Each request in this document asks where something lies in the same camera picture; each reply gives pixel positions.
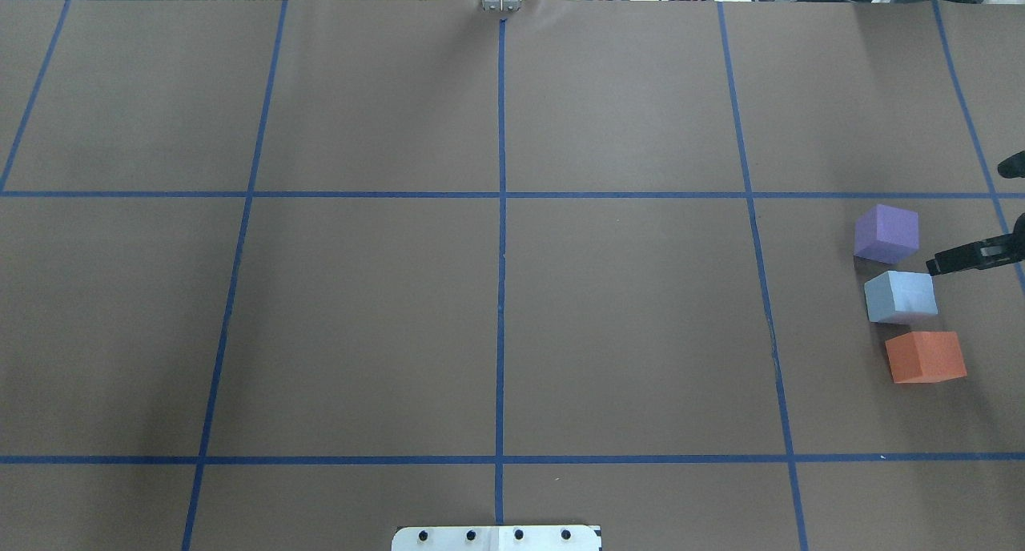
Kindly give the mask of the white metal mounting plate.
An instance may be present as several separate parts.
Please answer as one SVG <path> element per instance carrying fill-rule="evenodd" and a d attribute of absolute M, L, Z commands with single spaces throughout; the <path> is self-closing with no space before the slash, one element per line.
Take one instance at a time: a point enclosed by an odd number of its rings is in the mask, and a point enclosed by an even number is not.
<path fill-rule="evenodd" d="M 601 550 L 591 525 L 410 526 L 396 529 L 392 550 Z"/>

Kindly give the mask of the orange foam block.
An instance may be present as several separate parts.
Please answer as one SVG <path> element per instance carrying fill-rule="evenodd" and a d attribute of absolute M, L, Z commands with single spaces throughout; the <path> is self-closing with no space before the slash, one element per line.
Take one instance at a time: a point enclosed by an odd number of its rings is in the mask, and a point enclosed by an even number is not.
<path fill-rule="evenodd" d="M 883 346 L 895 384 L 934 384 L 967 376 L 958 333 L 908 332 Z"/>

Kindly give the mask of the light blue foam block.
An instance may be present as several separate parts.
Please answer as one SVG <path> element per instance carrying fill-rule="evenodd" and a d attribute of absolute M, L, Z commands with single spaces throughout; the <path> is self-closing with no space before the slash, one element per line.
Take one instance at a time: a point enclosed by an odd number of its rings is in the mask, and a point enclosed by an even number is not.
<path fill-rule="evenodd" d="M 939 314 L 933 277 L 927 273 L 886 271 L 866 281 L 863 292 L 872 324 L 912 325 Z"/>

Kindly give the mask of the purple foam block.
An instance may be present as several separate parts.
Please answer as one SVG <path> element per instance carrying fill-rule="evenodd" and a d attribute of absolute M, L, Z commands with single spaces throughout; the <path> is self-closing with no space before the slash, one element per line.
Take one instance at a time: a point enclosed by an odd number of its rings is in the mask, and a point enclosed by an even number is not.
<path fill-rule="evenodd" d="M 919 214 L 876 204 L 855 223 L 853 256 L 896 265 L 920 248 Z"/>

